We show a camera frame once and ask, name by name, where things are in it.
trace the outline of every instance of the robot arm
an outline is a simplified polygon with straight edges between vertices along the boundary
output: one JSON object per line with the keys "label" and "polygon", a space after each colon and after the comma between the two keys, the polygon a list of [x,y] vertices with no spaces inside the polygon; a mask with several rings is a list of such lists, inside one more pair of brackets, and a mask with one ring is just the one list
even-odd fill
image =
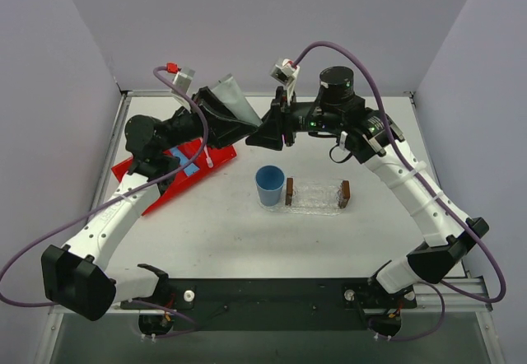
{"label": "robot arm", "polygon": [[[277,89],[269,112],[258,126],[236,118],[207,87],[198,91],[194,99],[208,121],[208,145],[222,148],[246,138],[250,146],[282,150],[283,144],[292,146],[300,132],[315,138],[335,138],[341,148],[349,150],[394,192],[424,237],[422,245],[407,256],[390,261],[370,278],[371,283],[379,286],[375,294],[401,297],[419,280],[439,282],[475,242],[445,215],[436,199],[416,179],[416,172],[401,164],[386,137],[379,111],[366,108],[365,100],[355,94],[353,71],[344,67],[324,70],[315,101],[296,102],[292,89],[298,68],[292,69],[287,61],[282,63],[282,70],[279,65],[272,75],[286,89],[282,86]],[[436,190],[438,197],[483,236],[488,231],[487,223],[481,218],[469,218],[439,190],[424,170],[425,164],[415,159],[397,125],[391,119],[389,122],[400,151],[412,160],[415,170]],[[133,154],[134,162],[114,197],[177,168],[179,160],[164,151],[198,138],[201,132],[196,114],[185,108],[166,121],[144,115],[132,117],[125,127],[125,136],[126,148]],[[162,271],[145,264],[119,274],[105,273],[105,269],[134,222],[170,183],[123,197],[95,216],[62,248],[51,245],[42,256],[46,296],[90,320],[99,319],[113,302],[159,296],[162,283],[168,278]]]}

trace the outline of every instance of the blue cup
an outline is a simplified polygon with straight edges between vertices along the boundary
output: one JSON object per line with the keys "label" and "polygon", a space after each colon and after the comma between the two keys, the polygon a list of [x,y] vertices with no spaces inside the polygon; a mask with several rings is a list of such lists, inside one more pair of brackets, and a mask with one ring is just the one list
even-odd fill
{"label": "blue cup", "polygon": [[262,166],[256,172],[255,180],[260,202],[264,206],[276,205],[286,181],[282,170],[274,165]]}

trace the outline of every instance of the red object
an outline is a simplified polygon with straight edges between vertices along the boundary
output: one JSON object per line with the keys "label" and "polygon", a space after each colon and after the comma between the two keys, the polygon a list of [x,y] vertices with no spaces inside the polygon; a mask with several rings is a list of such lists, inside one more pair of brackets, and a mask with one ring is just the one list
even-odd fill
{"label": "red object", "polygon": [[[188,158],[190,158],[196,153],[196,151],[199,149],[199,146],[201,146],[201,141],[196,139],[193,142],[178,146],[178,149]],[[207,175],[210,175],[213,171],[225,165],[228,161],[232,160],[236,156],[236,150],[233,146],[225,147],[221,150],[208,148],[208,155],[211,157],[212,162],[214,163],[212,168],[208,167],[207,156],[205,155],[205,152],[202,152],[196,161],[194,161],[194,164],[199,168],[199,170],[194,172],[189,177],[187,177],[183,171],[178,173],[170,187],[143,213],[143,215],[167,203],[176,195],[184,192],[188,187],[198,183],[200,180],[207,177]],[[128,172],[128,168],[130,167],[130,164],[132,164],[132,160],[133,158],[130,157],[112,168],[112,172],[114,172],[114,175],[119,182],[123,179],[123,176],[126,174],[126,172]]]}
{"label": "red object", "polygon": [[175,64],[175,63],[168,62],[166,64],[166,71],[168,73],[176,74],[179,70],[180,70],[180,68],[178,68],[178,65]]}

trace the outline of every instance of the white wall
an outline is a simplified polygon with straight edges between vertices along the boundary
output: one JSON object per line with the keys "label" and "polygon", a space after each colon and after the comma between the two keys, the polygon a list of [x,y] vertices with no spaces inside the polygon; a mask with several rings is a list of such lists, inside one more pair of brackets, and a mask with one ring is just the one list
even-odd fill
{"label": "white wall", "polygon": [[[196,85],[232,72],[244,91],[274,93],[268,71],[279,57],[331,40],[363,59],[384,94],[401,96],[422,80],[466,0],[73,1],[125,90],[165,89],[150,72],[174,59],[197,71]],[[316,94],[319,72],[346,62],[315,50],[296,89]]]}
{"label": "white wall", "polygon": [[[527,0],[468,0],[417,91],[417,113],[445,191],[491,226],[508,281],[494,320],[507,362],[525,362]],[[470,258],[491,294],[481,252]]]}
{"label": "white wall", "polygon": [[[2,265],[88,209],[118,104],[118,87],[72,0],[0,0]],[[44,247],[12,268],[5,295],[44,299]],[[0,302],[0,362],[33,362],[46,313]]]}

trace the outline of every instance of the white tabletop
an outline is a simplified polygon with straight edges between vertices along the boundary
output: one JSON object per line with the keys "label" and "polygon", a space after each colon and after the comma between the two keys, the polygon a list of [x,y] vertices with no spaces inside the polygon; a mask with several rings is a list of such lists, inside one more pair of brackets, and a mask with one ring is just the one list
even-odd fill
{"label": "white tabletop", "polygon": [[[312,100],[300,98],[299,101]],[[271,97],[250,97],[259,115]],[[367,104],[375,108],[372,99]],[[132,98],[128,118],[169,118],[170,97]],[[390,117],[414,154],[427,163],[409,98],[386,98]],[[116,162],[127,158],[123,135]],[[235,145],[238,157],[157,211],[142,217],[124,238],[109,269],[148,263],[172,278],[368,277],[389,259],[406,255],[422,236],[404,207],[356,160],[337,165],[328,156],[333,140],[298,134],[293,147],[275,152]],[[350,181],[352,199],[337,216],[267,212],[258,202],[254,174],[276,165],[287,176]],[[106,198],[117,187],[112,176]],[[459,264],[450,276],[464,276]]]}

